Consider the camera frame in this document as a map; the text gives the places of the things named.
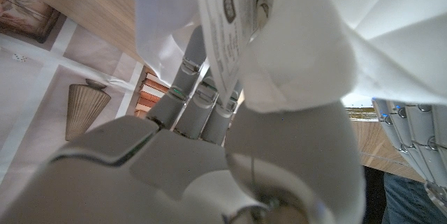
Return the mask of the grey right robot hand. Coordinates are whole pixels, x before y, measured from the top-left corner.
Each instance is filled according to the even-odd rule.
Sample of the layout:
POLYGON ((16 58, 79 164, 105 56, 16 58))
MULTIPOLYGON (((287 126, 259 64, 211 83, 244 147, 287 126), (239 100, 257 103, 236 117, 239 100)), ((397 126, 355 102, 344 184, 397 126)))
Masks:
POLYGON ((204 60, 197 27, 145 119, 120 117, 57 150, 1 222, 361 223, 365 179, 344 106, 242 106, 202 140, 217 106, 214 87, 197 83, 204 60))

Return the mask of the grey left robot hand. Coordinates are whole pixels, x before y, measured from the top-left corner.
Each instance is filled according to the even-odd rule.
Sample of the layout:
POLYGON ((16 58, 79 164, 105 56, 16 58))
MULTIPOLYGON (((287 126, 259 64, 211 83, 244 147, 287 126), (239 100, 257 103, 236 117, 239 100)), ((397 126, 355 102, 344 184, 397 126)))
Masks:
POLYGON ((429 199, 446 213, 446 106, 373 99, 388 139, 425 180, 429 199))

